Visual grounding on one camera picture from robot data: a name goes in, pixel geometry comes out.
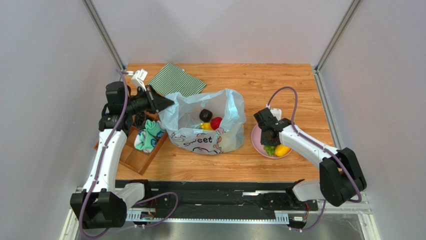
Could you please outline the green grapes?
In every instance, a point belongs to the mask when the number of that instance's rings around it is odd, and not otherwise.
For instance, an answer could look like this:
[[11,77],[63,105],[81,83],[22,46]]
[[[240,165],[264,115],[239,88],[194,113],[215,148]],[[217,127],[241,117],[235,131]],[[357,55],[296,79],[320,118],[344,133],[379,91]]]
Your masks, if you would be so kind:
[[268,156],[273,157],[275,155],[276,146],[264,145],[263,149]]

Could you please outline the yellow mango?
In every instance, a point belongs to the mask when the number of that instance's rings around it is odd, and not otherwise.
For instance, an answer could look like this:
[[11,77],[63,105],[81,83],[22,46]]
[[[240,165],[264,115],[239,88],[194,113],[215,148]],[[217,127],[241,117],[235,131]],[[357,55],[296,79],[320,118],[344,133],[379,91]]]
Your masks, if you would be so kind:
[[288,153],[290,153],[292,151],[292,149],[286,145],[280,144],[278,146],[275,147],[274,149],[274,155],[276,157],[284,157],[286,156]]

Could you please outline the dark avocado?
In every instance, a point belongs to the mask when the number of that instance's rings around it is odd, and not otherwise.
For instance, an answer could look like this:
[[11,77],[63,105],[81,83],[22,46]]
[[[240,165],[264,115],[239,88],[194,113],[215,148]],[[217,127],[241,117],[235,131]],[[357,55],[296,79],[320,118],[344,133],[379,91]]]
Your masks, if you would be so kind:
[[199,113],[199,119],[203,123],[209,123],[213,118],[213,113],[208,109],[202,109]]

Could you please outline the yellow banana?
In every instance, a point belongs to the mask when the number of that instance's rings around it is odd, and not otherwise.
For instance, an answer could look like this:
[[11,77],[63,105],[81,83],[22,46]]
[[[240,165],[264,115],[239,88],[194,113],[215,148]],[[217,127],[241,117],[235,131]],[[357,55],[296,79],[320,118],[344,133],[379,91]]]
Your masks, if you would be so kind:
[[203,130],[206,130],[206,131],[214,131],[210,122],[202,122],[200,124],[200,128],[203,129]]

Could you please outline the red peach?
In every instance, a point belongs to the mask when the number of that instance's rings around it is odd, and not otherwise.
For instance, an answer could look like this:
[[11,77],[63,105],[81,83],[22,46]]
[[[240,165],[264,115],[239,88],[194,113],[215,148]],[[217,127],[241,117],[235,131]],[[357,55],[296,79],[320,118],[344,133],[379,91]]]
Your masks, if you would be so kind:
[[215,117],[210,121],[211,128],[215,131],[220,127],[220,124],[222,122],[222,117]]

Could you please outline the light blue plastic bag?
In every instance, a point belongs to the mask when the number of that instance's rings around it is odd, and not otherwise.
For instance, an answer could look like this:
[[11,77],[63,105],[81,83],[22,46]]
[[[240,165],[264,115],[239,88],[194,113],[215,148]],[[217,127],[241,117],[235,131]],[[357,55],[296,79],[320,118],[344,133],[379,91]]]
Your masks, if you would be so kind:
[[[173,105],[159,113],[170,141],[179,148],[202,154],[217,155],[235,151],[244,143],[245,101],[234,89],[207,92],[184,97],[175,92],[166,95]],[[201,128],[199,115],[209,110],[221,117],[216,130]]]

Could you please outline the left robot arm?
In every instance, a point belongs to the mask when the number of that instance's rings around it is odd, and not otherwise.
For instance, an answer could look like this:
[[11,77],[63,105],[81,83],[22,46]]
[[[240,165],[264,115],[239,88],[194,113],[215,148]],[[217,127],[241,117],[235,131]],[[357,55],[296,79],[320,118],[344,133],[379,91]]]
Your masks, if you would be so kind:
[[89,177],[80,193],[70,198],[70,206],[81,231],[88,229],[121,228],[127,211],[145,197],[147,181],[136,181],[116,191],[116,174],[120,157],[127,142],[133,117],[138,113],[159,113],[173,101],[158,94],[151,86],[131,88],[123,81],[105,87],[107,103],[99,120],[98,147]]

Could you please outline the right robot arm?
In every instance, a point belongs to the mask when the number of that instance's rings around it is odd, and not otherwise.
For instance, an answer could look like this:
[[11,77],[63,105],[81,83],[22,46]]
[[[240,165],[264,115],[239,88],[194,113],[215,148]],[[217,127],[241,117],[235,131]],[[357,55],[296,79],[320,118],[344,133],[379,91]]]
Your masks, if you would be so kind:
[[301,179],[285,189],[292,202],[325,200],[335,207],[346,202],[361,202],[361,192],[367,188],[367,182],[352,149],[322,143],[291,120],[277,119],[267,107],[255,113],[254,118],[260,128],[258,142],[261,145],[287,146],[319,170],[318,179]]

